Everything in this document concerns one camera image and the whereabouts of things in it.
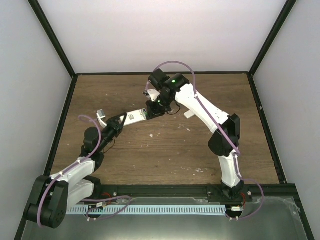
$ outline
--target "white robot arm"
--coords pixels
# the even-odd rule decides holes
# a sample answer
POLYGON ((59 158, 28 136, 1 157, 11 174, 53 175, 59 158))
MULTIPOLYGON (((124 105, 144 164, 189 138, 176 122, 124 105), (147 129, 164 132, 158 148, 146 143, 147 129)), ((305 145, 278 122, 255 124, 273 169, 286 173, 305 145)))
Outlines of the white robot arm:
MULTIPOLYGON (((168 110, 170 110, 170 104, 172 103, 172 101, 176 101, 179 104, 184 105, 189 109, 189 111, 187 111, 184 114, 187 119, 196 115, 199 119, 201 119, 204 122, 204 124, 209 128, 210 132, 212 132, 215 137, 221 137, 220 139, 218 139, 218 142, 214 141, 214 139, 211 142, 209 142, 209 147, 216 155, 218 155, 222 171, 222 183, 230 189, 233 189, 236 186, 238 186, 241 180, 237 176, 233 159, 233 154, 236 153, 236 151, 230 150, 228 144, 225 144, 225 146, 229 148, 227 150, 223 150, 225 146, 221 145, 220 143, 224 139, 221 135, 216 134, 218 127, 196 99, 194 88, 189 83, 189 81, 179 73, 170 78, 166 76, 160 69, 156 70, 149 77, 149 81, 156 89, 149 89, 147 90, 147 92, 145 92, 145 95, 150 99, 150 101, 147 102, 147 110, 143 108, 140 110, 128 112, 128 117, 125 120, 124 126, 145 120, 150 120, 164 115, 165 112, 168 112, 168 110)), ((228 122, 236 122, 233 118, 238 118, 238 116, 229 116, 228 113, 214 106, 199 92, 197 92, 196 94, 202 102, 202 104, 215 118, 219 125, 223 126, 228 122)), ((102 109, 97 112, 97 119, 102 127, 106 127, 107 125, 103 121, 105 117, 106 115, 102 109)), ((230 132, 234 132, 233 135, 235 136, 233 139, 235 139, 236 144, 238 144, 240 138, 240 126, 237 126, 237 128, 238 130, 229 131, 229 134, 230 132)))

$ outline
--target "white wall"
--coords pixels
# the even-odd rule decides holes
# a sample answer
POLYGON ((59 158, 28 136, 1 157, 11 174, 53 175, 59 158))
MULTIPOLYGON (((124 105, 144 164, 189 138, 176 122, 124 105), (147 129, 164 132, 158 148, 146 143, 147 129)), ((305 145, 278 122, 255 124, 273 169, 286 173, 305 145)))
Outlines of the white wall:
POLYGON ((287 180, 320 239, 320 1, 297 1, 255 75, 287 180))
POLYGON ((76 73, 98 73, 151 72, 170 60, 248 71, 286 0, 39 2, 76 73))
POLYGON ((0 239, 43 174, 71 78, 26 0, 0 1, 0 239))

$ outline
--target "enclosure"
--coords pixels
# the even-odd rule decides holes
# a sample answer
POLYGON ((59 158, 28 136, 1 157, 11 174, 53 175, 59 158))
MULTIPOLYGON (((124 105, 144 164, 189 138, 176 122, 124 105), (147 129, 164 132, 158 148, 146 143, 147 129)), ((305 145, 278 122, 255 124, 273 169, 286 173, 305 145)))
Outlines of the enclosure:
MULTIPOLYGON (((1 3, 1 203, 13 209, 1 220, 1 237, 76 236, 68 229, 80 221, 77 216, 67 216, 61 229, 54 231, 38 229, 22 218, 35 179, 59 173, 79 157, 84 132, 92 126, 80 121, 79 115, 96 118, 103 109, 111 118, 145 108, 143 91, 149 75, 163 62, 180 61, 194 70, 199 93, 240 118, 239 169, 245 179, 259 182, 267 197, 256 220, 268 224, 282 210, 286 233, 277 227, 280 222, 269 226, 279 238, 320 238, 315 157, 319 7, 296 0, 1 3)), ((161 69, 169 76, 181 73, 192 82, 182 65, 161 69)), ((221 184, 221 166, 208 148, 212 133, 198 117, 187 119, 187 111, 182 106, 175 115, 126 126, 105 149, 103 164, 92 176, 108 192, 137 199, 171 195, 209 199, 208 189, 221 184)), ((244 184, 253 198, 261 196, 252 182, 244 184)), ((161 224, 173 220, 119 218, 123 219, 128 229, 149 222, 150 235, 145 238, 155 231, 153 223, 169 228, 161 224)), ((190 218, 186 224, 232 228, 218 218, 205 221, 190 218)), ((250 229, 252 221, 243 221, 241 228, 250 229)), ((94 232, 101 224, 89 223, 88 234, 98 238, 94 232)), ((233 226, 229 237, 239 231, 239 225, 233 226)), ((207 239, 213 234, 207 228, 190 229, 207 239)), ((117 234, 112 233, 128 238, 125 232, 117 234)), ((251 234, 242 237, 268 237, 263 228, 251 234)))

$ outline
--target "purple tube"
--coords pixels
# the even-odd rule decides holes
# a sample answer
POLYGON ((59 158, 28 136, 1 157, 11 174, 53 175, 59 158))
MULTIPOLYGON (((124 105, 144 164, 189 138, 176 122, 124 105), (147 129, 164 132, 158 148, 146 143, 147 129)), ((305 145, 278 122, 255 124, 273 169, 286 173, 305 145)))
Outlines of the purple tube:
MULTIPOLYGON (((98 126, 98 124, 89 116, 86 116, 86 115, 80 115, 78 116, 79 119, 81 118, 86 118, 86 119, 89 119, 89 122, 92 122, 94 123, 95 127, 98 129, 98 135, 99 135, 99 139, 98 139, 98 143, 97 145, 95 146, 95 148, 93 149, 93 151, 88 155, 86 156, 85 158, 81 159, 80 160, 80 163, 83 163, 85 160, 89 159, 98 149, 99 145, 100 145, 100 142, 101 142, 101 131, 100 131, 100 128, 98 126)), ((71 164, 66 170, 64 170, 62 172, 62 175, 66 174, 67 172, 69 172, 70 170, 72 170, 75 166, 77 166, 79 164, 79 162, 74 162, 73 164, 71 164)), ((54 185, 54 183, 61 177, 61 175, 59 174, 58 176, 56 176, 51 182, 50 184, 48 185, 48 187, 45 189, 43 195, 42 195, 42 198, 40 200, 40 203, 39 203, 39 208, 38 208, 38 212, 37 212, 37 215, 36 215, 36 223, 38 224, 38 226, 40 228, 43 228, 43 225, 41 224, 41 211, 42 211, 42 207, 44 205, 44 202, 45 202, 45 199, 51 189, 51 187, 54 185)))

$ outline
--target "black frame edge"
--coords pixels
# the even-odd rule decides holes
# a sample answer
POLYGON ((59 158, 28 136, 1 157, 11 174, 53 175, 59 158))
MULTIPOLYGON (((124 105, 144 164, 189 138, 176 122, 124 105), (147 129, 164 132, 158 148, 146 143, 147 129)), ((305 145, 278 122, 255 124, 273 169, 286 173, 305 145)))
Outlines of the black frame edge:
POLYGON ((257 72, 260 64, 262 63, 263 59, 265 58, 269 48, 271 47, 272 43, 276 39, 281 27, 285 23, 287 17, 289 16, 289 14, 290 14, 290 12, 296 2, 297 2, 297 0, 287 0, 285 2, 279 16, 277 17, 268 37, 266 38, 258 56, 256 57, 253 65, 249 71, 250 75, 254 76, 255 73, 257 72))
MULTIPOLYGON (((57 150, 58 150, 60 138, 61 138, 61 135, 62 135, 62 131, 64 129, 64 125, 65 125, 65 122, 66 122, 66 119, 67 119, 68 110, 69 110, 69 107, 70 107, 70 104, 71 104, 72 96, 74 95, 74 91, 75 91, 75 88, 76 88, 77 80, 78 80, 78 76, 77 75, 75 77, 73 77, 72 80, 71 80, 71 84, 70 84, 70 87, 69 87, 69 90, 68 90, 68 93, 67 93, 67 96, 66 96, 66 100, 65 100, 63 109, 62 109, 61 117, 60 117, 57 129, 56 129, 55 135, 54 135, 54 139, 53 139, 52 147, 51 147, 51 150, 50 150, 50 153, 49 153, 49 157, 48 157, 48 160, 46 162, 45 169, 44 169, 43 175, 45 175, 45 176, 49 176, 50 175, 51 168, 52 168, 52 166, 54 164, 54 160, 55 160, 56 153, 57 153, 57 150)), ((27 220, 22 217, 22 219, 20 221, 20 224, 19 224, 19 227, 18 227, 18 229, 16 231, 14 240, 22 239, 24 231, 25 231, 26 224, 27 224, 27 220)))
POLYGON ((58 127, 57 127, 56 132, 55 132, 55 136, 54 136, 54 139, 53 139, 53 143, 52 143, 52 147, 51 147, 50 154, 49 154, 49 157, 48 157, 48 161, 47 161, 46 166, 45 166, 45 170, 44 170, 44 174, 43 174, 45 176, 50 176, 50 172, 51 172, 51 169, 52 169, 52 166, 54 164, 54 160, 55 160, 55 157, 56 157, 56 154, 57 154, 57 150, 58 150, 60 138, 61 138, 61 135, 62 135, 62 131, 64 129, 65 122, 66 122, 66 119, 67 119, 67 115, 68 115, 69 107, 70 107, 70 104, 71 104, 71 100, 72 100, 72 97, 73 97, 74 92, 75 92, 77 80, 78 80, 78 76, 76 75, 72 79, 70 87, 69 87, 69 91, 68 91, 68 93, 66 95, 65 103, 64 103, 64 106, 63 106, 63 109, 62 109, 62 113, 61 113, 61 117, 60 117, 60 120, 59 120, 59 123, 58 123, 58 127))
POLYGON ((269 149, 270 149, 270 153, 271 153, 271 156, 272 156, 272 160, 273 160, 273 163, 274 163, 276 174, 277 174, 278 179, 279 179, 279 183, 280 184, 286 184, 287 183, 287 179, 286 179, 286 176, 285 176, 285 172, 284 172, 284 169, 283 169, 283 167, 281 165, 281 162, 280 162, 278 151, 277 151, 274 139, 272 137, 272 134, 271 134, 271 131, 270 131, 270 128, 269 128, 269 124, 268 124, 268 121, 267 121, 267 118, 266 118, 266 115, 265 115, 265 111, 264 111, 264 109, 262 107, 262 103, 261 103, 261 100, 260 100, 260 97, 259 97, 259 94, 258 94, 258 91, 257 91, 257 87, 256 87, 256 84, 255 84, 254 78, 252 77, 252 75, 250 75, 250 73, 248 73, 247 77, 248 77, 250 88, 251 88, 251 91, 252 91, 252 94, 253 94, 254 102, 255 102, 255 105, 256 105, 256 108, 257 108, 257 111, 259 113, 259 117, 260 117, 260 120, 261 120, 261 123, 262 123, 264 135, 266 137, 266 141, 267 141, 269 149))
POLYGON ((44 31, 46 32, 47 36, 49 37, 53 47, 55 48, 56 52, 58 53, 63 65, 65 66, 66 70, 68 71, 69 75, 74 78, 76 76, 76 73, 71 66, 71 63, 69 62, 67 55, 65 54, 65 51, 63 50, 60 42, 58 41, 58 38, 52 29, 44 11, 42 10, 38 0, 28 0, 30 6, 32 7, 35 15, 39 19, 39 22, 41 23, 44 31))
MULTIPOLYGON (((150 75, 150 71, 142 72, 83 72, 77 73, 78 76, 117 76, 117 75, 150 75)), ((166 71, 166 74, 174 75, 176 71, 166 71)), ((191 74, 189 71, 179 71, 180 74, 191 74)), ((195 71, 195 74, 248 74, 248 71, 195 71)))
POLYGON ((300 199, 295 200, 295 205, 300 209, 300 212, 299 212, 300 219, 303 224, 303 228, 304 228, 304 231, 305 231, 305 234, 306 234, 308 240, 315 240, 315 237, 314 237, 314 234, 311 230, 305 209, 304 209, 300 199))

